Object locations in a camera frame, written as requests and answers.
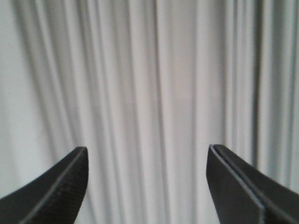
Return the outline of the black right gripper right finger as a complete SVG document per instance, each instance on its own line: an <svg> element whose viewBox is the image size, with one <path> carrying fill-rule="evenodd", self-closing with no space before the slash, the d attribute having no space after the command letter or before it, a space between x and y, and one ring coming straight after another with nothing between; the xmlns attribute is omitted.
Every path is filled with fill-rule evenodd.
<svg viewBox="0 0 299 224"><path fill-rule="evenodd" d="M206 179L221 224L297 224L299 195L224 145L210 145Z"/></svg>

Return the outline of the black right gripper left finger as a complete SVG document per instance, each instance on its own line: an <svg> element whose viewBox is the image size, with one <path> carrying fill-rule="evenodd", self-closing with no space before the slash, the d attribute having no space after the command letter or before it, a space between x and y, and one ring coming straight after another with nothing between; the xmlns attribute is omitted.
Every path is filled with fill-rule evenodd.
<svg viewBox="0 0 299 224"><path fill-rule="evenodd" d="M77 147L38 178L1 198L2 224L73 224L88 185L88 151Z"/></svg>

